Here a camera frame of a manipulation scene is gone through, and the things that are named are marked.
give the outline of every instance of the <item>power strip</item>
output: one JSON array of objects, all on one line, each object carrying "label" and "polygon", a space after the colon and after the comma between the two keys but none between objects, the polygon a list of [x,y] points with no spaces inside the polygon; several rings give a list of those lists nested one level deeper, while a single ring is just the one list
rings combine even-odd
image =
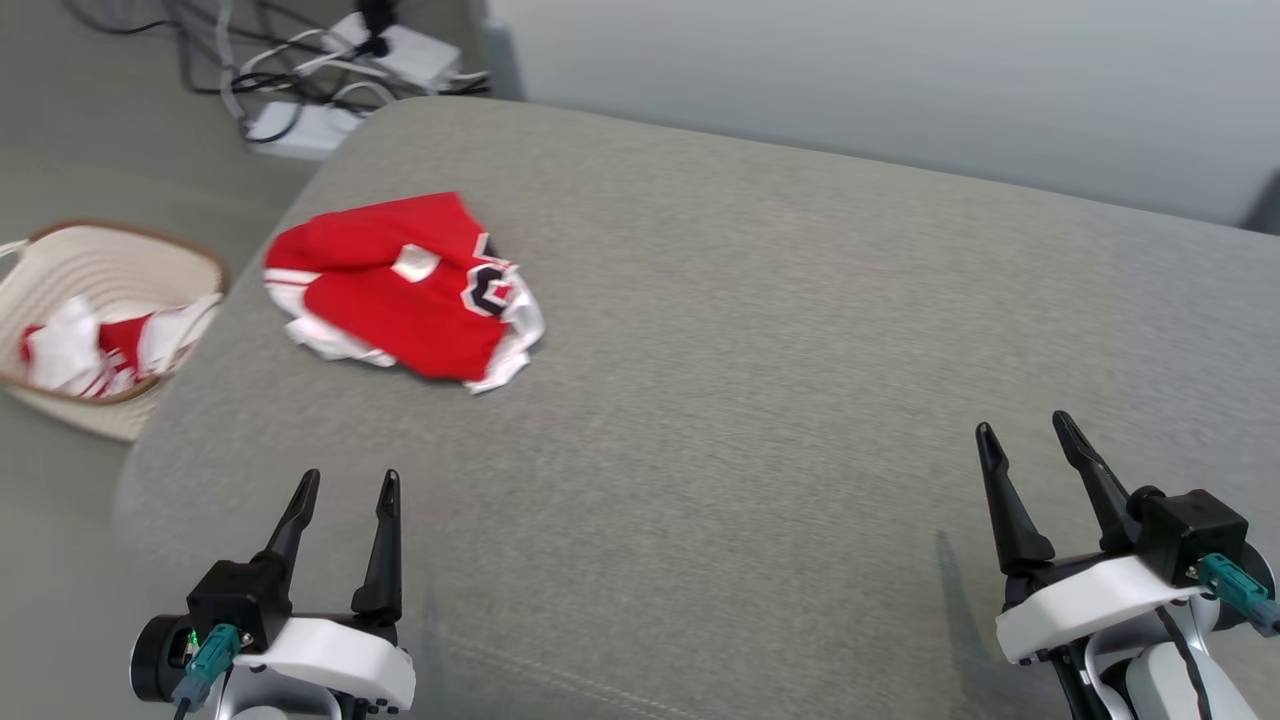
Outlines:
[{"label": "power strip", "polygon": [[[365,20],[358,13],[352,13],[333,26],[330,31],[348,45],[340,41],[321,36],[325,49],[332,53],[340,53],[353,46],[358,46],[369,40],[369,31]],[[385,58],[369,58],[375,65],[383,65],[403,79],[417,85],[428,94],[436,94],[449,87],[453,76],[462,72],[462,51],[440,42],[434,37],[408,29],[404,26],[392,26],[383,33],[390,51]]]},{"label": "power strip", "polygon": [[[297,102],[283,100],[268,102],[248,131],[250,140],[284,132],[297,111]],[[346,110],[328,105],[305,105],[297,124],[284,137],[273,142],[252,142],[250,147],[264,155],[324,160],[347,140],[351,131],[360,127],[361,122],[364,118]]]}]

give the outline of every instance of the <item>teal cable connector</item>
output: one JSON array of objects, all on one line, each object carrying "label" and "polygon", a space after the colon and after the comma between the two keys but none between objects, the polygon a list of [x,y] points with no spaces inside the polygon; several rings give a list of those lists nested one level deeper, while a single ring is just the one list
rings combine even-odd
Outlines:
[{"label": "teal cable connector", "polygon": [[1262,637],[1280,634],[1280,605],[1267,588],[1226,556],[1213,552],[1199,564],[1199,583],[1239,610]]},{"label": "teal cable connector", "polygon": [[209,633],[205,642],[200,643],[196,656],[187,664],[187,676],[173,691],[173,703],[179,711],[195,712],[204,707],[214,683],[219,675],[230,670],[239,648],[239,630],[234,626],[224,623]]}]

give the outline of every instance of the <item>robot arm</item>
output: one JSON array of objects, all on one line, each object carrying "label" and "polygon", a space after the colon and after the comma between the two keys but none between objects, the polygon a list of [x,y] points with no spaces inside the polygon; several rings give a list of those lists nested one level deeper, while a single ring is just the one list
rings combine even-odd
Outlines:
[{"label": "robot arm", "polygon": [[1275,578],[1248,521],[1206,491],[1133,495],[1070,415],[1053,414],[1084,482],[1100,552],[1055,560],[1009,479],[991,425],[977,429],[1000,570],[996,637],[1010,662],[1052,664],[1075,720],[1254,720],[1203,637],[1248,620],[1280,629]]},{"label": "robot arm", "polygon": [[[399,475],[388,470],[383,479],[374,547],[349,615],[297,615],[289,601],[302,530],[311,523],[319,489],[320,473],[308,470],[261,552],[248,562],[215,562],[187,596],[187,615],[161,615],[147,623],[129,662],[140,700],[174,702],[179,715],[200,710],[212,678],[196,683],[192,678],[206,673],[224,678],[215,711],[219,720],[259,706],[360,720],[412,705],[413,662],[397,647],[396,634],[401,618]],[[239,647],[202,661],[214,652],[212,641],[229,629]],[[191,685],[201,692],[192,693]]]}]

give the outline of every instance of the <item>white wall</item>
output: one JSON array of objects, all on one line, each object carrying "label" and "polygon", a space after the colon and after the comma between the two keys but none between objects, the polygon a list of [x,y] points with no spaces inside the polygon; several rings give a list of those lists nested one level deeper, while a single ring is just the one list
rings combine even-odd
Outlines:
[{"label": "white wall", "polygon": [[1276,0],[488,0],[529,100],[1235,224]]}]

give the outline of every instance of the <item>brown basket rim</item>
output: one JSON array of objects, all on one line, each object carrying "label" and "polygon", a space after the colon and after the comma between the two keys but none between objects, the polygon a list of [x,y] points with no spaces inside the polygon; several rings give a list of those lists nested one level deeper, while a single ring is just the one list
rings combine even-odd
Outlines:
[{"label": "brown basket rim", "polygon": [[[152,228],[146,228],[146,227],[142,227],[142,225],[134,225],[134,224],[129,224],[129,223],[118,223],[115,220],[99,220],[99,219],[92,219],[92,218],[72,218],[69,220],[63,220],[60,223],[54,223],[54,224],[51,224],[49,227],[41,228],[41,229],[31,233],[31,237],[28,237],[27,240],[28,240],[29,243],[35,245],[37,241],[40,241],[40,240],[50,236],[50,234],[54,234],[55,232],[64,231],[64,229],[68,229],[68,228],[77,228],[77,227],[102,228],[102,229],[109,229],[109,231],[122,231],[122,232],[127,232],[127,233],[140,234],[140,236],[143,236],[143,237],[147,237],[147,238],[151,238],[151,240],[157,240],[157,241],[168,243],[168,245],[175,245],[178,247],[182,247],[184,250],[195,252],[196,255],[201,255],[205,259],[210,260],[218,268],[218,292],[221,292],[224,295],[227,293],[227,284],[228,284],[228,282],[227,282],[227,264],[223,263],[223,260],[220,258],[218,258],[212,252],[205,250],[204,247],[196,245],[195,242],[191,242],[189,240],[186,240],[186,238],[182,238],[182,237],[178,237],[175,234],[170,234],[170,233],[166,233],[166,232],[163,232],[163,231],[157,231],[157,229],[152,229]],[[52,389],[37,387],[37,386],[33,386],[33,384],[28,383],[26,378],[15,378],[15,377],[9,375],[9,374],[6,374],[4,372],[0,372],[0,383],[9,384],[9,386],[13,386],[15,388],[27,391],[27,392],[33,392],[36,395],[42,395],[45,397],[52,397],[52,398],[56,398],[56,400],[67,400],[67,401],[72,401],[72,402],[79,402],[79,404],[83,404],[83,405],[119,405],[120,402],[128,402],[129,400],[133,400],[134,397],[138,397],[142,393],[145,393],[145,392],[150,391],[151,388],[156,387],[157,384],[160,384],[160,379],[161,379],[160,377],[152,375],[152,377],[142,380],[141,383],[133,386],[132,388],[129,388],[129,389],[127,389],[124,392],[109,396],[109,397],[81,397],[78,395],[67,395],[64,392],[58,392],[58,391],[52,391]]]}]

